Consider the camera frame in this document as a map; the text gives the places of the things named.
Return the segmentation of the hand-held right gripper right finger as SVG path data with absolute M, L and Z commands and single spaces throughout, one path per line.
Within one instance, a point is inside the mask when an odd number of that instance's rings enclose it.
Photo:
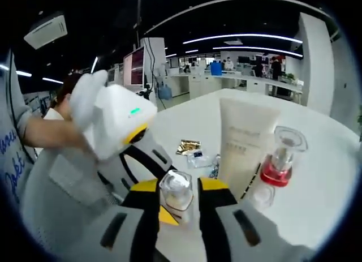
M 275 223 L 249 202 L 237 202 L 222 181 L 201 177 L 197 183 L 207 261 L 286 261 Z

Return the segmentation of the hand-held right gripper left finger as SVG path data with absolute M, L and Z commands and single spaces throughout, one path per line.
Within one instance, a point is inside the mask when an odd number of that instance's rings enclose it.
M 153 261 L 159 231 L 158 179 L 133 185 L 121 212 L 107 226 L 100 245 L 126 256 L 117 261 Z

